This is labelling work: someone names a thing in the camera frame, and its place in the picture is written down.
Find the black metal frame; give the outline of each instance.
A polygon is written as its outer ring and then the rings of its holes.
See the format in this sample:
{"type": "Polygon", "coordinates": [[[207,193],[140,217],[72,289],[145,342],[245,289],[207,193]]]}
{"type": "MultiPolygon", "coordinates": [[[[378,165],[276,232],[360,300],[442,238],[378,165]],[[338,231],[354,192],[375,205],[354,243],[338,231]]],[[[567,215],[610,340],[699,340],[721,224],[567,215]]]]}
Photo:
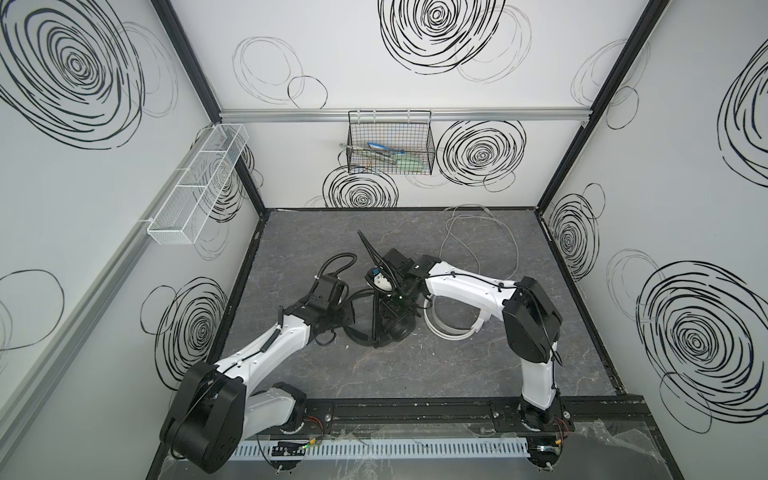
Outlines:
{"type": "MultiPolygon", "coordinates": [[[[551,235],[541,217],[547,206],[552,202],[563,180],[568,175],[568,171],[586,145],[586,142],[594,129],[596,128],[602,114],[610,104],[611,99],[621,85],[624,76],[634,63],[635,58],[640,53],[650,33],[653,31],[658,19],[664,12],[670,0],[650,0],[636,24],[631,36],[627,40],[619,58],[617,59],[611,73],[603,85],[600,93],[592,106],[593,114],[590,121],[579,130],[574,137],[571,145],[568,147],[558,169],[555,171],[549,185],[538,202],[536,207],[506,207],[495,208],[493,210],[535,210],[539,226],[547,238],[548,245],[552,255],[558,263],[561,274],[565,278],[568,289],[576,302],[576,306],[584,319],[584,323],[592,338],[598,355],[608,372],[611,384],[617,392],[617,396],[597,396],[597,397],[563,397],[562,401],[571,414],[572,422],[589,422],[595,419],[636,419],[646,423],[651,433],[652,439],[659,452],[666,459],[670,473],[675,480],[682,480],[683,476],[674,457],[671,455],[664,437],[661,435],[653,416],[640,396],[627,395],[621,379],[614,368],[610,356],[608,355],[597,330],[594,327],[591,316],[587,311],[581,295],[576,288],[573,279],[566,269],[560,251],[552,242],[551,235]]],[[[187,71],[187,75],[192,81],[200,101],[202,102],[209,118],[213,122],[220,121],[220,108],[203,74],[202,68],[195,57],[192,47],[184,33],[181,23],[170,4],[170,0],[151,0],[155,7],[158,17],[160,17],[166,33],[176,49],[182,65],[187,71]]],[[[248,274],[253,265],[253,259],[256,255],[260,238],[266,221],[269,218],[270,209],[264,206],[261,196],[258,193],[253,178],[246,166],[242,162],[237,162],[236,171],[240,181],[243,182],[246,192],[256,208],[260,222],[254,232],[247,254],[238,273],[235,287],[227,304],[227,309],[222,319],[219,330],[214,338],[214,344],[208,356],[208,361],[218,359],[223,351],[224,340],[227,338],[233,318],[240,303],[240,298],[245,288],[248,274]]],[[[352,211],[358,209],[345,208],[297,208],[289,210],[299,211],[352,211]]],[[[443,210],[442,207],[424,207],[424,208],[382,208],[370,210],[443,210]]],[[[486,427],[491,426],[494,431],[504,431],[505,429],[516,429],[511,415],[506,415],[506,411],[516,410],[517,398],[460,398],[460,399],[309,399],[307,400],[307,410],[312,412],[318,418],[325,418],[325,414],[332,416],[328,432],[335,432],[334,429],[345,429],[349,431],[350,425],[381,425],[386,423],[424,423],[425,416],[434,417],[431,421],[436,422],[460,422],[466,424],[467,420],[478,425],[483,424],[486,427]]],[[[154,460],[147,473],[147,480],[155,480],[161,473],[163,461],[167,456],[167,448],[163,444],[158,446],[154,460]]]]}
{"type": "Polygon", "coordinates": [[[600,93],[594,99],[589,122],[576,133],[573,141],[571,141],[571,145],[565,151],[565,156],[563,156],[563,160],[558,165],[558,169],[554,172],[552,179],[549,180],[549,185],[544,190],[544,194],[541,195],[537,206],[540,212],[546,210],[552,202],[563,180],[567,177],[568,172],[571,171],[571,167],[573,167],[581,150],[587,144],[587,140],[589,140],[592,132],[597,127],[608,105],[611,104],[611,100],[621,86],[621,82],[624,81],[624,77],[627,76],[627,72],[632,67],[635,58],[640,54],[640,50],[645,45],[646,40],[654,30],[656,23],[661,18],[661,14],[664,13],[664,9],[669,5],[669,2],[670,0],[650,0],[645,6],[640,20],[634,26],[634,30],[627,39],[627,43],[624,44],[624,49],[621,50],[619,58],[611,69],[611,73],[608,74],[603,87],[600,89],[600,93]]]}
{"type": "MultiPolygon", "coordinates": [[[[170,0],[151,0],[152,6],[157,13],[157,17],[160,18],[160,22],[165,28],[165,32],[170,38],[170,43],[173,44],[176,50],[179,60],[181,61],[184,70],[187,72],[187,76],[192,82],[194,90],[197,92],[197,96],[200,98],[200,103],[203,104],[208,118],[214,123],[221,122],[221,108],[219,102],[216,100],[214,91],[211,89],[208,81],[205,78],[203,69],[200,63],[197,61],[197,57],[194,54],[192,45],[190,44],[187,34],[184,33],[184,28],[181,26],[181,22],[176,15],[174,7],[170,4],[170,0]]],[[[259,195],[259,191],[256,188],[256,184],[253,182],[253,177],[250,176],[248,167],[241,161],[235,163],[235,171],[240,178],[240,182],[243,183],[245,191],[248,193],[250,201],[253,203],[253,208],[259,214],[259,217],[266,219],[269,216],[269,211],[264,206],[264,202],[259,195]]]]}
{"type": "Polygon", "coordinates": [[[563,256],[560,254],[560,250],[558,249],[557,245],[555,245],[552,241],[552,235],[549,233],[547,224],[544,223],[544,220],[540,215],[536,215],[536,220],[538,220],[538,226],[541,228],[541,232],[547,239],[547,245],[549,245],[549,250],[552,252],[554,261],[558,263],[560,274],[565,279],[565,284],[568,285],[568,291],[571,293],[571,296],[576,303],[576,308],[578,309],[581,318],[584,320],[584,325],[587,327],[590,338],[592,338],[594,348],[598,351],[598,356],[600,357],[600,361],[603,363],[603,368],[605,368],[605,371],[608,374],[611,385],[616,390],[617,395],[626,395],[627,390],[624,388],[624,384],[621,382],[621,378],[619,377],[619,373],[617,372],[616,367],[611,360],[611,356],[608,355],[608,351],[605,349],[605,345],[603,344],[603,340],[600,338],[597,327],[594,326],[592,316],[589,314],[589,310],[587,310],[587,305],[584,303],[584,299],[581,298],[581,294],[578,292],[578,288],[576,288],[576,282],[573,280],[573,278],[571,278],[570,273],[568,273],[568,268],[565,265],[565,259],[563,259],[563,256]]]}

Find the blue object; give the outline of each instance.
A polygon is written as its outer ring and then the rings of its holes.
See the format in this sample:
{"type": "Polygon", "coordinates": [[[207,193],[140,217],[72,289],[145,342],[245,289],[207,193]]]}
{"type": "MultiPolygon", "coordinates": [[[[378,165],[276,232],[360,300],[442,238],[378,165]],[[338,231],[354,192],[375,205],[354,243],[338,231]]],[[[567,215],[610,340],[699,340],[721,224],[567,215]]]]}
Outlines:
{"type": "Polygon", "coordinates": [[[404,151],[404,150],[395,151],[395,150],[393,150],[392,148],[389,148],[389,147],[385,147],[384,145],[375,144],[375,143],[373,143],[373,142],[371,142],[371,141],[370,141],[370,142],[368,142],[368,147],[369,147],[369,148],[372,148],[373,150],[376,150],[377,148],[380,148],[380,149],[382,149],[382,150],[391,151],[391,152],[393,152],[393,153],[396,153],[396,154],[404,154],[404,153],[406,152],[406,151],[404,151]]]}

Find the green object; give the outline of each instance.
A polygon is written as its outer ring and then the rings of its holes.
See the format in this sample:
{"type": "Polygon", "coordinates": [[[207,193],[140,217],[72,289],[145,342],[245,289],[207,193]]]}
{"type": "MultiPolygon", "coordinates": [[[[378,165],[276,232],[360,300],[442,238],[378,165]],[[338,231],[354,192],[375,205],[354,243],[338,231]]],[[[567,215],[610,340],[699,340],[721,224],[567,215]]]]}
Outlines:
{"type": "Polygon", "coordinates": [[[397,162],[397,166],[409,172],[424,171],[424,162],[422,159],[411,154],[394,154],[392,158],[397,162]]]}

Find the aluminum rail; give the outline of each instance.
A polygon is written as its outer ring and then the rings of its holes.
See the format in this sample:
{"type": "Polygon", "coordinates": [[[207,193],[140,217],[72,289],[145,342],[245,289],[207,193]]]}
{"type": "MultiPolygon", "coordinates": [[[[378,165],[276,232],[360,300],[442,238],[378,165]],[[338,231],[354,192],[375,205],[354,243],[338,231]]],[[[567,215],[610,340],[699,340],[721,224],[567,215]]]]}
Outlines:
{"type": "Polygon", "coordinates": [[[323,109],[236,109],[223,110],[224,123],[250,124],[263,122],[315,122],[349,121],[360,111],[366,116],[376,113],[377,121],[414,120],[425,111],[432,112],[432,121],[531,121],[531,120],[576,120],[588,121],[592,110],[586,107],[546,108],[323,108],[323,109]]]}

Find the white cable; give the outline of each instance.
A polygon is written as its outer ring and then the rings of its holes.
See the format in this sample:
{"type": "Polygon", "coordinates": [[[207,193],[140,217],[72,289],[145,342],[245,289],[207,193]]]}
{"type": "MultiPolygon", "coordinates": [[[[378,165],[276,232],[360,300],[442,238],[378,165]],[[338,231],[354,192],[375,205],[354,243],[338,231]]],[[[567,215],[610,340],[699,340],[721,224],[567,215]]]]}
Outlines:
{"type": "Polygon", "coordinates": [[[440,338],[442,338],[444,340],[452,340],[452,341],[466,340],[470,336],[474,335],[475,332],[480,330],[480,326],[482,326],[482,321],[478,319],[477,321],[475,321],[475,324],[472,325],[472,328],[466,330],[462,334],[451,335],[449,333],[445,333],[445,332],[441,331],[440,329],[438,329],[436,326],[432,325],[432,321],[429,319],[429,314],[427,313],[427,310],[428,310],[427,303],[428,302],[429,302],[429,300],[424,299],[424,322],[427,324],[427,327],[432,331],[432,333],[434,333],[435,335],[439,336],[440,338]]]}
{"type": "Polygon", "coordinates": [[[491,211],[487,207],[485,207],[483,205],[480,205],[480,204],[457,205],[455,207],[445,208],[443,211],[447,212],[448,210],[453,210],[453,213],[451,214],[451,217],[445,221],[446,234],[445,234],[445,238],[442,239],[442,243],[440,243],[440,253],[438,253],[438,258],[442,259],[442,249],[445,246],[445,242],[448,240],[448,237],[453,237],[475,259],[475,263],[478,264],[478,271],[476,273],[479,275],[480,274],[480,260],[478,260],[477,255],[475,255],[475,252],[473,252],[471,248],[467,247],[467,245],[464,242],[462,242],[456,235],[454,235],[453,232],[451,231],[451,229],[453,228],[453,223],[454,222],[456,222],[457,220],[465,219],[465,218],[479,218],[481,220],[490,220],[493,223],[496,223],[497,225],[499,225],[500,227],[506,228],[507,231],[509,232],[509,236],[512,238],[512,243],[515,245],[515,269],[512,271],[512,273],[509,274],[509,276],[504,278],[504,280],[511,279],[517,273],[517,271],[518,271],[518,263],[520,263],[520,250],[518,249],[518,241],[515,239],[515,235],[512,233],[512,230],[509,228],[509,226],[506,223],[501,222],[496,217],[494,217],[493,214],[491,213],[491,211]],[[488,216],[486,217],[484,215],[471,215],[471,214],[459,214],[459,215],[456,215],[456,210],[461,208],[461,207],[480,207],[480,208],[482,208],[482,210],[484,212],[486,212],[488,214],[488,216]]]}
{"type": "MultiPolygon", "coordinates": [[[[480,260],[478,259],[477,255],[475,255],[475,252],[473,252],[471,248],[467,247],[466,243],[462,242],[456,235],[454,235],[453,232],[451,231],[451,229],[453,228],[453,223],[456,222],[457,220],[460,220],[460,219],[479,218],[479,219],[482,219],[482,220],[490,220],[493,223],[496,223],[497,225],[499,225],[500,227],[506,228],[507,231],[509,232],[509,236],[512,238],[512,243],[515,245],[515,269],[504,280],[511,279],[515,275],[515,273],[517,273],[517,271],[518,271],[518,263],[520,261],[520,250],[518,249],[518,242],[515,239],[515,235],[512,233],[512,230],[509,228],[509,226],[506,223],[503,223],[500,220],[498,220],[496,217],[494,217],[493,214],[491,213],[491,211],[487,207],[485,207],[483,205],[480,205],[480,204],[457,205],[456,207],[445,208],[443,211],[448,211],[448,210],[453,210],[453,213],[451,214],[451,217],[445,221],[445,232],[446,232],[446,234],[445,234],[445,238],[442,239],[442,243],[440,244],[440,252],[438,253],[438,258],[442,259],[442,249],[445,246],[445,242],[448,240],[448,237],[453,237],[475,259],[475,262],[478,264],[477,274],[479,275],[480,274],[480,260]],[[484,216],[484,215],[471,215],[471,214],[459,214],[459,215],[456,215],[456,211],[460,207],[480,207],[480,208],[482,208],[482,210],[484,212],[486,212],[488,214],[488,216],[484,216]]],[[[455,330],[457,332],[461,331],[462,333],[447,333],[447,332],[444,332],[444,331],[440,330],[437,326],[435,326],[432,323],[432,321],[429,319],[429,312],[428,312],[428,310],[430,310],[430,309],[433,310],[435,303],[433,301],[432,305],[429,308],[427,307],[428,303],[429,303],[429,301],[427,299],[425,299],[424,300],[424,321],[426,322],[427,327],[432,331],[432,333],[434,333],[435,335],[439,336],[442,339],[451,340],[451,341],[466,340],[470,336],[474,335],[475,332],[480,330],[480,327],[482,327],[483,320],[478,318],[475,321],[475,323],[472,324],[472,327],[470,327],[467,330],[453,329],[452,327],[450,327],[453,330],[455,330]]],[[[443,324],[443,326],[446,326],[437,317],[437,312],[434,312],[434,316],[435,316],[435,323],[441,323],[441,324],[443,324]]]]}

